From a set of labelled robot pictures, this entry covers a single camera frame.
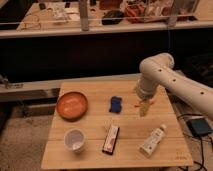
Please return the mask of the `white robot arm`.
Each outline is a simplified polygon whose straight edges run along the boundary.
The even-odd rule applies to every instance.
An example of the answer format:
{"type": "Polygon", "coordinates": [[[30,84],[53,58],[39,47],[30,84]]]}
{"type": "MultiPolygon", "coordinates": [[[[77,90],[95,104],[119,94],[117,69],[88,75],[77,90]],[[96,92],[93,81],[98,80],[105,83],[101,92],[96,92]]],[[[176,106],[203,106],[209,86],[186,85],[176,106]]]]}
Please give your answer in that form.
{"type": "Polygon", "coordinates": [[[149,100],[159,85],[213,121],[213,88],[182,76],[173,70],[174,58],[160,53],[141,61],[135,91],[141,100],[149,100]]]}

